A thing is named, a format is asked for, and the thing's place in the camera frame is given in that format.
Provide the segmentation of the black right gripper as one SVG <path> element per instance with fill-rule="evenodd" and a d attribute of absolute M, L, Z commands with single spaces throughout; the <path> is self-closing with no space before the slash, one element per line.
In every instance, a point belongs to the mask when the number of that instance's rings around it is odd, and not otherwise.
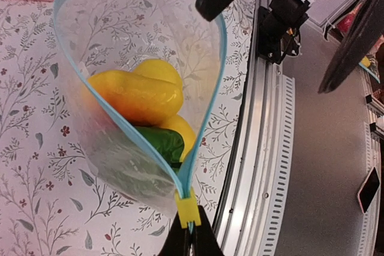
<path fill-rule="evenodd" d="M 365 0 L 332 57 L 318 93 L 336 90 L 383 34 L 383 0 Z"/>

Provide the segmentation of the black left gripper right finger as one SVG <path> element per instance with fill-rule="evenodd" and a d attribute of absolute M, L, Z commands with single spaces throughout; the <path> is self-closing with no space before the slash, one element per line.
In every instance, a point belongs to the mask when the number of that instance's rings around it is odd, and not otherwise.
<path fill-rule="evenodd" d="M 192 255 L 223 256 L 204 208 L 198 205 L 200 225 L 195 224 L 191 235 Z"/>

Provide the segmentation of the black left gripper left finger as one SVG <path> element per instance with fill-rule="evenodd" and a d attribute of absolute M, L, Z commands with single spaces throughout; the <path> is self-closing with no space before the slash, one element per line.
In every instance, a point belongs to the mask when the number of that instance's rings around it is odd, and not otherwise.
<path fill-rule="evenodd" d="M 182 228 L 180 218 L 175 216 L 160 256 L 188 256 L 190 253 L 190 232 L 188 227 Z"/>

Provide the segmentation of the green toy pepper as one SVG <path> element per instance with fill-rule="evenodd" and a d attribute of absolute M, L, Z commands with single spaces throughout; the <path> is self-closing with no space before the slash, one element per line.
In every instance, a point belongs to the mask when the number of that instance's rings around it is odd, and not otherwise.
<path fill-rule="evenodd" d="M 165 160 L 166 166 L 178 172 L 185 147 L 182 136 L 163 128 L 137 127 L 137 130 Z M 175 189 L 172 178 L 118 128 L 94 137 L 90 159 L 98 177 L 126 196 L 151 206 L 167 206 L 172 197 Z"/>

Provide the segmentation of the clear zip top bag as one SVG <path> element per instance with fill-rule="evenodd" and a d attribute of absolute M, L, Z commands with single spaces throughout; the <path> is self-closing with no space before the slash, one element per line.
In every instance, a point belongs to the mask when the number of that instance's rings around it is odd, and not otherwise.
<path fill-rule="evenodd" d="M 67 104 L 91 173 L 160 213 L 190 193 L 223 75 L 224 19 L 196 0 L 55 0 Z"/>

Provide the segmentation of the orange toy fruit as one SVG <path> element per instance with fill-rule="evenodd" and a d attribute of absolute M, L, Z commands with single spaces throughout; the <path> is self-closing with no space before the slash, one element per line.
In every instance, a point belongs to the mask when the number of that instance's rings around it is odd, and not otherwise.
<path fill-rule="evenodd" d="M 88 83 L 133 125 L 159 125 L 176 115 L 184 102 L 175 84 L 128 71 L 104 71 L 89 77 Z"/>

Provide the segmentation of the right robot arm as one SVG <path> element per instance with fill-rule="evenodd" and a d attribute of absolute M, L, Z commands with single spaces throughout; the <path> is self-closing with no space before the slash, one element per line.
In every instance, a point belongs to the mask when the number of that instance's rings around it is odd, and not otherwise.
<path fill-rule="evenodd" d="M 214 20 L 233 0 L 196 0 L 196 9 L 207 21 Z M 279 64 L 285 58 L 281 41 L 289 29 L 295 32 L 308 19 L 315 0 L 271 0 L 256 10 L 256 54 Z M 363 0 L 346 36 L 332 57 L 319 93 L 338 88 L 383 35 L 383 0 Z"/>

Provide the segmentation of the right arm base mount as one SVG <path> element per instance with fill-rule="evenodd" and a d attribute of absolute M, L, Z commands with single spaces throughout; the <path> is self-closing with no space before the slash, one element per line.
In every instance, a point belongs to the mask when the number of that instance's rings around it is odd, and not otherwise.
<path fill-rule="evenodd" d="M 288 48 L 283 48 L 282 40 L 288 35 L 287 43 L 293 43 L 308 19 L 309 7 L 308 0 L 272 0 L 268 7 L 259 7 L 257 49 L 260 57 L 275 64 L 283 61 Z"/>

